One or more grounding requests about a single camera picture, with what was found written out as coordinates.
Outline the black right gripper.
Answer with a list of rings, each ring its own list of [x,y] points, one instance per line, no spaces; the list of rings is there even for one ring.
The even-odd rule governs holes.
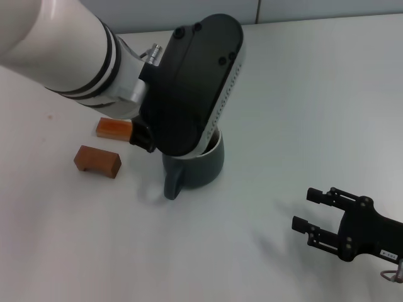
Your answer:
[[[369,254],[389,262],[402,259],[402,223],[386,218],[374,208],[369,197],[358,197],[335,187],[326,193],[310,187],[308,201],[344,211],[338,235],[294,216],[292,230],[307,234],[307,245],[351,262]]]

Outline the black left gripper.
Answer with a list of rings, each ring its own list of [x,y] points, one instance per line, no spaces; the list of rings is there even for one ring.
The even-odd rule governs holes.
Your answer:
[[[138,146],[148,153],[153,153],[156,149],[155,141],[149,126],[141,117],[131,119],[132,133],[130,135],[130,144]]]

